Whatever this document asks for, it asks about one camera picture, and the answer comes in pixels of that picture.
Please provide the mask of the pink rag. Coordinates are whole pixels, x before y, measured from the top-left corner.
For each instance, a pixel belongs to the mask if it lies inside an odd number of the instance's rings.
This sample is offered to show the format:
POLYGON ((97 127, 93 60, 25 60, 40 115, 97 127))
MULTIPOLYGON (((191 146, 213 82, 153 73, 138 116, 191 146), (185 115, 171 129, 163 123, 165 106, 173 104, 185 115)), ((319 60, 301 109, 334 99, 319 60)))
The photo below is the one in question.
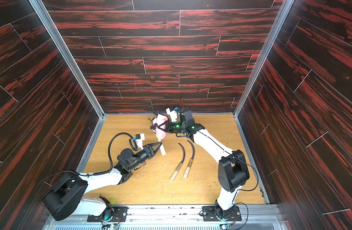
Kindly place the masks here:
POLYGON ((168 117, 162 114, 158 114, 151 120, 152 125, 150 129, 155 132, 159 140, 163 140, 166 137, 166 124, 168 121, 168 117))

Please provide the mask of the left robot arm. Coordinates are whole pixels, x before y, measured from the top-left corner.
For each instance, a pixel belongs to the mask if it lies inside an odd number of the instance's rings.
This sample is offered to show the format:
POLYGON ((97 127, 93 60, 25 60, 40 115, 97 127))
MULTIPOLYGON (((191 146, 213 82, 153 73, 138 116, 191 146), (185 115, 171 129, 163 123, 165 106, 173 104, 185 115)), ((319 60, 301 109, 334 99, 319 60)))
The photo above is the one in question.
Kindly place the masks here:
POLYGON ((161 142, 143 146, 138 153, 124 149, 117 157, 118 163, 109 172, 101 175, 83 176, 65 172, 44 195, 43 203, 56 221, 71 215, 92 215, 103 221, 112 219, 112 204, 103 196, 85 197, 85 194, 107 186, 121 185, 133 175, 132 170, 140 168, 146 160, 153 158, 162 147, 161 142))

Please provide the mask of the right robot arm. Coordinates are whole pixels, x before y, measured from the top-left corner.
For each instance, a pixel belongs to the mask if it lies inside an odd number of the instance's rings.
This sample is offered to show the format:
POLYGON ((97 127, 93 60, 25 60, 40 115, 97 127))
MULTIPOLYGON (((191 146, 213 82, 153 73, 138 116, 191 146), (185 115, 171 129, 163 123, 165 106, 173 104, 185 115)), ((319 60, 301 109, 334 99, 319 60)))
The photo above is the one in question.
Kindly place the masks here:
POLYGON ((169 107, 165 115, 155 110, 152 112, 155 118, 152 119, 151 129, 161 139, 167 133, 182 134, 214 158, 218 163, 218 181, 222 189, 215 201, 213 213, 221 221, 237 217, 239 213, 234 211, 235 200, 250 178, 244 153, 240 150, 233 151, 214 138, 203 125, 195 122, 188 108, 179 111, 178 107, 169 107))

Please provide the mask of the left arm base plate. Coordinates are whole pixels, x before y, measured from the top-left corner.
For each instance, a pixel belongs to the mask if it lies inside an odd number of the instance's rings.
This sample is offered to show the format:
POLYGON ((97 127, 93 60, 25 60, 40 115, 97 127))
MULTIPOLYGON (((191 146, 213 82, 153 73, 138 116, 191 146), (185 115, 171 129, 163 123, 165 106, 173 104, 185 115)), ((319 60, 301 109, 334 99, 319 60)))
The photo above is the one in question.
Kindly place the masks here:
POLYGON ((125 222, 128 209, 126 206, 113 206, 112 210, 107 207, 99 216, 89 215, 87 222, 125 222))

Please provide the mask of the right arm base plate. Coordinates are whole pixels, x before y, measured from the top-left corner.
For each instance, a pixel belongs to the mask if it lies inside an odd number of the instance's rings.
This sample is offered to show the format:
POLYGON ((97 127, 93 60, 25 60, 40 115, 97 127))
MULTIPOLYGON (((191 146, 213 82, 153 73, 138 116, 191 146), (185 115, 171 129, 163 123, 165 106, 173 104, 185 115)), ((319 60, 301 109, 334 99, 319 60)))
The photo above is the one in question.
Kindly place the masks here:
POLYGON ((228 210, 222 210, 219 206, 203 206, 200 216, 204 221, 241 221, 241 213, 238 206, 232 206, 228 210))

